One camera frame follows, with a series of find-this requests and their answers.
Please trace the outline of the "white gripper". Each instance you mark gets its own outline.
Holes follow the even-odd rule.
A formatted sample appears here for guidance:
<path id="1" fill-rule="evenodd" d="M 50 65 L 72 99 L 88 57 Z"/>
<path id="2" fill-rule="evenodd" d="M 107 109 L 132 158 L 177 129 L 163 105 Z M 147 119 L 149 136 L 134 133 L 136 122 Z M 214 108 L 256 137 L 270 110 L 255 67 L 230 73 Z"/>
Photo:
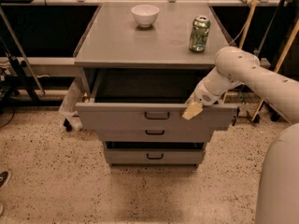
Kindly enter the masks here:
<path id="1" fill-rule="evenodd" d="M 194 91 L 187 99 L 187 108 L 182 114 L 182 117 L 186 120 L 190 120 L 199 115 L 203 111 L 203 106 L 209 106 L 215 104 L 221 97 L 211 93 L 205 86 L 203 80 L 201 80 L 195 87 Z"/>

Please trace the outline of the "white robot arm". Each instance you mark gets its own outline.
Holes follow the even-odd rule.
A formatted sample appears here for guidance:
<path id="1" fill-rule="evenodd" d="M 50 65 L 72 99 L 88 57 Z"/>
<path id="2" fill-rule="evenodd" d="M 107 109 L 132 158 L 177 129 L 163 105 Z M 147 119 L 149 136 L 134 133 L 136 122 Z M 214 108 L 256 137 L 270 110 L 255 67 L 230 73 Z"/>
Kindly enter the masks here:
<path id="1" fill-rule="evenodd" d="M 245 84 L 291 124 L 299 122 L 299 82 L 260 66 L 259 59 L 236 47 L 224 47 L 215 67 L 197 84 L 182 117 L 192 119 L 228 90 Z"/>

